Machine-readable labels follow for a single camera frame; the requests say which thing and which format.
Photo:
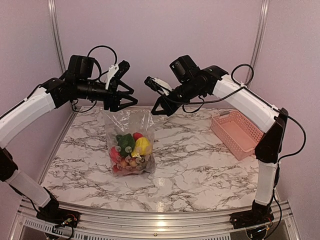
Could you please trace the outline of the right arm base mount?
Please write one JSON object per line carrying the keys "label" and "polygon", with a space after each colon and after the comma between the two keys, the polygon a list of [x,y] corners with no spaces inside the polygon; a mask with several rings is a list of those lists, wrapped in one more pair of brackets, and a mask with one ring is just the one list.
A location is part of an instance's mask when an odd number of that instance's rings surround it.
{"label": "right arm base mount", "polygon": [[234,229],[247,228],[273,221],[274,215],[268,212],[265,216],[253,213],[252,210],[235,212],[230,215],[229,222]]}

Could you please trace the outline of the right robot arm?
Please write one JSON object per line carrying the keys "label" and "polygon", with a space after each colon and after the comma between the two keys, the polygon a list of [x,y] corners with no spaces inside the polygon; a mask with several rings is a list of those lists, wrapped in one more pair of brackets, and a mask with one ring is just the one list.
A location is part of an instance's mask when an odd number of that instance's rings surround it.
{"label": "right robot arm", "polygon": [[155,102],[153,115],[173,115],[182,105],[192,104],[198,96],[213,95],[217,101],[226,101],[251,120],[262,132],[262,139],[255,147],[258,160],[258,182],[252,207],[247,211],[235,212],[230,221],[233,224],[258,224],[267,218],[279,177],[278,158],[282,150],[288,112],[277,109],[263,98],[248,89],[247,85],[235,80],[216,65],[200,69],[189,55],[184,55],[170,64],[180,85],[171,89],[163,80],[147,77],[145,85],[160,96]]}

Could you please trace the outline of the clear zip top bag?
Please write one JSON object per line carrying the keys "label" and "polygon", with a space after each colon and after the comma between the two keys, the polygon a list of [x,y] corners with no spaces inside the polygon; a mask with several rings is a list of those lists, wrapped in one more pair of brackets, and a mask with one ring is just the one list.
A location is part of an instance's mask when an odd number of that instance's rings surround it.
{"label": "clear zip top bag", "polygon": [[118,176],[152,173],[154,128],[148,109],[103,112],[106,143],[112,173]]}

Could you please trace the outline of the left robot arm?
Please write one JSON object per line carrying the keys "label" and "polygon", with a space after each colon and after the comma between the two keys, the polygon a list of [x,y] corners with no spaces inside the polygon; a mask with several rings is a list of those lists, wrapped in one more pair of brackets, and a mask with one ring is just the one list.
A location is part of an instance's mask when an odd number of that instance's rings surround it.
{"label": "left robot arm", "polygon": [[110,112],[136,105],[138,100],[132,96],[134,89],[121,80],[130,69],[129,62],[123,60],[112,65],[104,82],[91,78],[93,67],[98,64],[93,57],[72,55],[61,77],[38,85],[0,117],[0,180],[37,205],[39,219],[58,223],[69,213],[59,207],[57,199],[46,188],[19,170],[6,147],[34,121],[73,100],[101,101]]}

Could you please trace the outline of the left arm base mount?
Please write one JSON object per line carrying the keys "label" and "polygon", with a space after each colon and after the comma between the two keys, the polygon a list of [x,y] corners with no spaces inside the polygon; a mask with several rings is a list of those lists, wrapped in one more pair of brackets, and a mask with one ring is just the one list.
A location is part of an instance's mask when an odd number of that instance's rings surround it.
{"label": "left arm base mount", "polygon": [[40,211],[36,214],[36,218],[56,225],[60,225],[67,219],[71,219],[68,226],[76,228],[79,222],[80,213],[78,211],[58,208],[57,211],[50,214],[45,214]]}

